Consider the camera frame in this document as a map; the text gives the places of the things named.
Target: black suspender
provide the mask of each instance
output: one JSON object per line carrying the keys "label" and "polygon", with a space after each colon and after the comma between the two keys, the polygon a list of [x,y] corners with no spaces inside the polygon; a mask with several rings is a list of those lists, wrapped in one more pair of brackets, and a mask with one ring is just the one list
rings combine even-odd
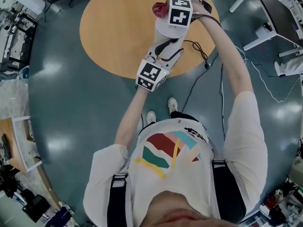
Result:
{"label": "black suspender", "polygon": [[236,179],[223,160],[213,160],[214,188],[221,219],[239,224],[246,207]]}
{"label": "black suspender", "polygon": [[128,173],[119,173],[113,177],[107,209],[108,227],[127,227],[125,209],[127,175]]}

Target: red object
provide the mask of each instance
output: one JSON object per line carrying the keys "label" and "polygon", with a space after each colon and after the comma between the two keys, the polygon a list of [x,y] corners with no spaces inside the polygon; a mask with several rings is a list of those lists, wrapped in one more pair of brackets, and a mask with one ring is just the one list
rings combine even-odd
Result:
{"label": "red object", "polygon": [[169,13],[169,8],[164,2],[156,2],[152,7],[154,15],[160,18],[164,18]]}
{"label": "red object", "polygon": [[273,197],[270,197],[267,202],[265,203],[265,206],[268,207],[269,210],[274,208],[276,205],[276,200]]}

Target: tabletop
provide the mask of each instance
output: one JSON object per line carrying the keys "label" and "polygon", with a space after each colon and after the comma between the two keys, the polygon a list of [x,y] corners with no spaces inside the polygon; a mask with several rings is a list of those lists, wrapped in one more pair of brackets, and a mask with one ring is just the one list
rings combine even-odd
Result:
{"label": "tabletop", "polygon": [[12,158],[9,160],[9,164],[17,168],[21,172],[27,173],[27,170],[23,164],[20,152],[17,147],[17,142],[13,129],[13,121],[11,118],[0,120],[0,136],[2,137],[3,134],[5,134],[8,139],[10,151],[12,154]]}
{"label": "tabletop", "polygon": [[[213,6],[213,17],[219,20]],[[125,78],[136,78],[140,62],[154,43],[156,17],[152,6],[165,0],[91,0],[80,22],[80,39],[87,55],[103,69]],[[209,55],[214,43],[199,22],[191,24],[186,40],[197,41]],[[201,54],[189,42],[172,69],[171,76],[190,71],[201,62]]]}
{"label": "tabletop", "polygon": [[297,23],[290,10],[278,0],[260,0],[267,11],[277,34],[303,47],[296,30]]}

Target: colorful graphic print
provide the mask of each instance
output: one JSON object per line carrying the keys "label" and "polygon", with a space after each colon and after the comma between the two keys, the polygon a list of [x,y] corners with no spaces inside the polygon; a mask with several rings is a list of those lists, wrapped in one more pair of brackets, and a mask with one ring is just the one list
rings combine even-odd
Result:
{"label": "colorful graphic print", "polygon": [[[192,137],[198,136],[197,132],[188,132]],[[173,131],[169,133],[158,133],[150,136],[143,147],[142,158],[134,159],[134,162],[153,170],[161,178],[165,178],[165,169],[174,169],[177,156],[184,147],[187,147],[193,155],[192,162],[199,161],[201,156],[194,146],[197,142],[183,131]],[[166,154],[156,155],[156,152],[162,151]]]}

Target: sleeve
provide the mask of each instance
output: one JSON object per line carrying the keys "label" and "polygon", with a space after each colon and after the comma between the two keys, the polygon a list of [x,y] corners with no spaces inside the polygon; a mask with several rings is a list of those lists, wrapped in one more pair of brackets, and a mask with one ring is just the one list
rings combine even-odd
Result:
{"label": "sleeve", "polygon": [[249,212],[259,201],[267,177],[267,147],[252,92],[242,92],[234,101],[222,157],[232,162],[242,180],[248,197],[244,202]]}
{"label": "sleeve", "polygon": [[111,178],[119,173],[127,161],[127,148],[123,145],[111,145],[95,152],[91,164],[83,205],[88,217],[97,226],[107,218],[107,206]]}

